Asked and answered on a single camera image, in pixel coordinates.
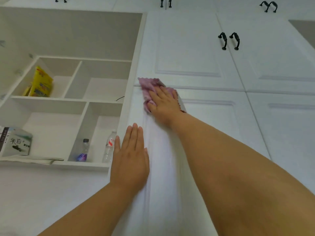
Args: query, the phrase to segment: purple bottle label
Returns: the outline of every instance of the purple bottle label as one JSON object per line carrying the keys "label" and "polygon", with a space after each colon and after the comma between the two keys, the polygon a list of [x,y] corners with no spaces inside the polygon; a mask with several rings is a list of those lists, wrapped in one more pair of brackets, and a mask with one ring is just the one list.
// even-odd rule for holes
{"label": "purple bottle label", "polygon": [[77,161],[83,161],[84,162],[84,161],[86,161],[87,157],[88,157],[87,154],[82,153],[78,156]]}

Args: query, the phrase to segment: plastic bottle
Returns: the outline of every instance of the plastic bottle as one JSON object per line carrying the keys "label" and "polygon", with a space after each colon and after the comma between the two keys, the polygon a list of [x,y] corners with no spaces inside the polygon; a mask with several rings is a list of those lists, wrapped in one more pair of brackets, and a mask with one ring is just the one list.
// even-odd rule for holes
{"label": "plastic bottle", "polygon": [[109,135],[105,147],[105,153],[103,156],[103,163],[109,163],[113,159],[113,152],[115,146],[115,138],[116,138],[117,131],[114,129],[112,133]]}
{"label": "plastic bottle", "polygon": [[89,139],[83,139],[83,146],[82,146],[82,151],[81,154],[78,156],[77,161],[82,161],[85,162],[87,157],[88,157],[88,151],[89,151]]}

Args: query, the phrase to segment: person's right arm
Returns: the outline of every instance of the person's right arm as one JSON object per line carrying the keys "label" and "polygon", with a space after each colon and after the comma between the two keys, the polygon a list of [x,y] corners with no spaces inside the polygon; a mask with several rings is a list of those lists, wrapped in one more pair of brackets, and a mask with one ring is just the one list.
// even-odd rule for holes
{"label": "person's right arm", "polygon": [[150,92],[156,120],[179,137],[220,236],[315,235],[315,196],[252,148],[180,111],[168,91]]}

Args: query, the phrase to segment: person's left hand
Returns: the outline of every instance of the person's left hand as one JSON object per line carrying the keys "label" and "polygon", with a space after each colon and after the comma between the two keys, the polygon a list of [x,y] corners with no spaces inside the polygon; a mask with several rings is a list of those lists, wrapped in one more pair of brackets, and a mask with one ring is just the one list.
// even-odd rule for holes
{"label": "person's left hand", "polygon": [[134,123],[128,126],[121,148],[119,136],[116,136],[110,182],[135,196],[146,184],[149,172],[143,129]]}

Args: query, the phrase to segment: person's left arm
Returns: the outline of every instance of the person's left arm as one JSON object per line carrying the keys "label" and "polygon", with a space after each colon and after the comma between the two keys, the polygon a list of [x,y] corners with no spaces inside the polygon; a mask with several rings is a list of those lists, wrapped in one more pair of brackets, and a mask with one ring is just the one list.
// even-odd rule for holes
{"label": "person's left arm", "polygon": [[108,236],[149,175],[149,156],[143,129],[127,128],[122,146],[115,140],[111,181],[38,236]]}

